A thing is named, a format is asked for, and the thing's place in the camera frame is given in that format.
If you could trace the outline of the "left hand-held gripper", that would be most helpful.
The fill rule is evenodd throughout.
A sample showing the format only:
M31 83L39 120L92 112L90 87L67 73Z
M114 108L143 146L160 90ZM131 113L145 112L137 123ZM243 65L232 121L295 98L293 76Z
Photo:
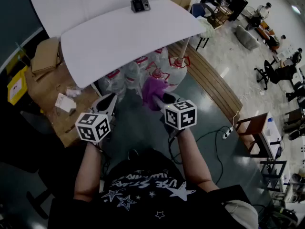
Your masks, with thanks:
M88 112L79 115L75 127L81 140L98 143L110 133L117 99L117 94L107 94L96 100Z

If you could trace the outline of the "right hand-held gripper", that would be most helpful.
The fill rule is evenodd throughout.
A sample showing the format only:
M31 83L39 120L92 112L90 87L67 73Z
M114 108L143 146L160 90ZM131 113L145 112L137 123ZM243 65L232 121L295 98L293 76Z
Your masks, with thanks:
M197 124L197 106L175 93L164 93L163 97L154 95L154 103L159 107L162 116L160 121L172 131L183 131Z

